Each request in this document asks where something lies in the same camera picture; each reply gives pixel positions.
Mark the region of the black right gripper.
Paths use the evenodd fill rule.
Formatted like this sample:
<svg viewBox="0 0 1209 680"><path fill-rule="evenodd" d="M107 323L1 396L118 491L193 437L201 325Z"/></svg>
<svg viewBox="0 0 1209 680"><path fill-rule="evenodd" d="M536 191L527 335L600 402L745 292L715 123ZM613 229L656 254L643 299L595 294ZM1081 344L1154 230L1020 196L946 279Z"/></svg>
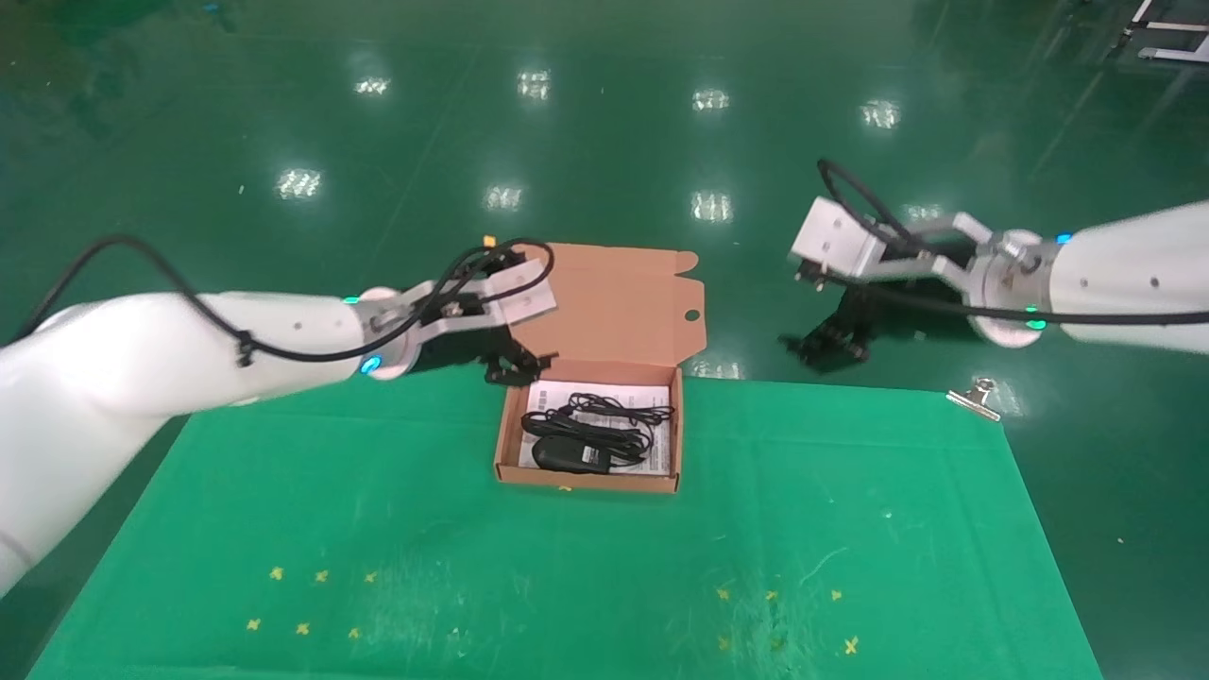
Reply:
<svg viewBox="0 0 1209 680"><path fill-rule="evenodd" d="M893 287L877 283L849 283L849 292L877 298L885 304L910 307L929 315L973 315L973 309L964 305L954 289L918 287ZM863 365L870 356L869 344L874 339L874 323L850 321L845 315L829 315L804 335L781 334L780 345L797 358L802 365Z"/></svg>

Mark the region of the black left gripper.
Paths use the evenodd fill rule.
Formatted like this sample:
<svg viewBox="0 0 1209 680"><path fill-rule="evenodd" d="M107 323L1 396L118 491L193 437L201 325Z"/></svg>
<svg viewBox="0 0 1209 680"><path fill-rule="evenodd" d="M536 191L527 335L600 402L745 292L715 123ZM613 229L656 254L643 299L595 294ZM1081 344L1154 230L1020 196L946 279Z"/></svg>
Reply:
<svg viewBox="0 0 1209 680"><path fill-rule="evenodd" d="M528 386L540 376L540 369L549 369L559 355L536 355L517 362L517 342L507 325L449 332L432 338L420 346L413 361L415 373L428 373L450 365L486 365L487 384L501 386Z"/></svg>

